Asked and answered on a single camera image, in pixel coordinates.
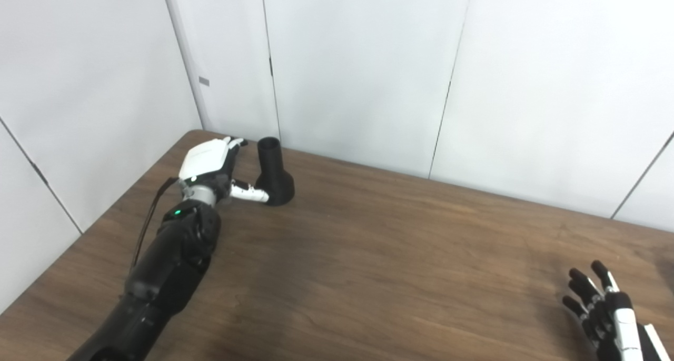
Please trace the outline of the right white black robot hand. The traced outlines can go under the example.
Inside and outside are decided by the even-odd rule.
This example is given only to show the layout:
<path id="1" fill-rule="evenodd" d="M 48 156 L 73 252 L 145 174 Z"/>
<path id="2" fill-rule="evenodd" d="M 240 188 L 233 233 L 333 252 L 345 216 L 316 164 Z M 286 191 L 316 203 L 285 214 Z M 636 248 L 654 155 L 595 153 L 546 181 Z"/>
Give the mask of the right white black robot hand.
<path id="1" fill-rule="evenodd" d="M 576 316 L 598 360 L 671 360 L 652 324 L 638 322 L 630 295 L 599 260 L 591 263 L 600 286 L 577 268 L 568 272 L 563 306 Z"/>

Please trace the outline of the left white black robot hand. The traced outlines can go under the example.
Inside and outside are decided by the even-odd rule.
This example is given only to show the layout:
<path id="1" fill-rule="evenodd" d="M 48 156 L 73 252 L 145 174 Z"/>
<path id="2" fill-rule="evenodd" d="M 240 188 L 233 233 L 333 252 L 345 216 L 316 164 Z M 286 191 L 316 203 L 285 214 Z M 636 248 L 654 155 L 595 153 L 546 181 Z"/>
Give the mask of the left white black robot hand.
<path id="1" fill-rule="evenodd" d="M 267 191 L 233 178 L 237 155 L 246 145 L 243 138 L 226 136 L 192 147 L 178 174 L 183 200 L 200 201 L 210 207 L 229 198 L 267 203 Z"/>

